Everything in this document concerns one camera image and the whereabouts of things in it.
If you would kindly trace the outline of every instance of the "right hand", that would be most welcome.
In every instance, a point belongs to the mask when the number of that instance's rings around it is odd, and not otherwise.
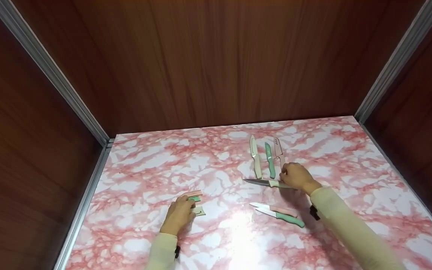
[[[285,163],[279,177],[288,186],[300,189],[308,195],[311,195],[314,190],[322,187],[305,167],[295,162]]]
[[[191,211],[194,206],[195,202],[189,200],[186,195],[177,198],[175,202],[171,203],[159,232],[177,236],[181,229],[196,217],[196,214]]]

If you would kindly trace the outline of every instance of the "brown wood panel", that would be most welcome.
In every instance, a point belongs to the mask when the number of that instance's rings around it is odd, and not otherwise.
[[[0,21],[0,269],[54,265],[100,151]]]
[[[116,133],[353,114],[423,0],[15,0]]]
[[[432,212],[432,29],[366,126]]]

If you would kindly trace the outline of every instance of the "knife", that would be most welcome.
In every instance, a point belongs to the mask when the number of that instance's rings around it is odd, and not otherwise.
[[[266,148],[266,159],[269,163],[269,173],[270,178],[274,179],[276,178],[276,171],[275,171],[275,164],[273,163],[273,155],[271,154],[271,146],[269,146],[269,143],[264,143],[264,147]]]
[[[276,156],[279,158],[279,162],[281,163],[281,168],[286,163],[286,159],[284,158],[283,148],[281,147],[281,143],[278,138],[274,138],[274,152]]]
[[[291,217],[298,217],[298,214],[291,210],[291,209],[287,209],[287,208],[282,208],[282,207],[276,207],[273,205],[267,205],[267,204],[262,204],[262,203],[257,203],[257,202],[252,202],[249,203],[250,205],[257,207],[257,208],[264,208],[264,209],[268,209],[274,212],[279,212],[281,214],[285,214],[285,215],[290,215]]]
[[[254,173],[256,173],[256,178],[261,179],[263,177],[263,173],[261,172],[261,164],[259,163],[259,155],[258,155],[258,146],[256,144],[256,139],[254,135],[251,135],[251,156],[254,159]]]
[[[271,217],[274,217],[277,219],[282,219],[285,222],[289,222],[291,224],[296,224],[296,225],[300,226],[301,228],[303,228],[305,226],[305,223],[302,220],[297,219],[295,217],[291,217],[289,215],[274,212],[274,211],[271,211],[271,210],[265,209],[265,208],[256,208],[256,210],[263,213],[263,214],[269,215]]]
[[[259,186],[270,186],[270,187],[277,187],[277,188],[293,188],[291,186],[288,186],[287,184],[276,181],[276,180],[263,180],[263,179],[251,179],[251,178],[245,178],[243,179],[248,183],[253,183]]]

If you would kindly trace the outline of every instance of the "wooden back wall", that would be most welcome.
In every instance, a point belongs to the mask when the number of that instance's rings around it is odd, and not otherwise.
[[[432,29],[366,126],[432,213]]]
[[[423,0],[13,0],[110,136],[354,114]]]
[[[101,146],[0,21],[0,269],[50,269]]]

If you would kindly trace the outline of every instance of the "sleeve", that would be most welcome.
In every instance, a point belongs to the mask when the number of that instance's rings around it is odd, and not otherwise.
[[[172,234],[160,233],[156,236],[149,251],[149,261],[145,270],[173,270],[174,251],[178,238]]]
[[[334,190],[322,187],[310,196],[321,221],[365,270],[405,269],[388,244],[346,205]]]

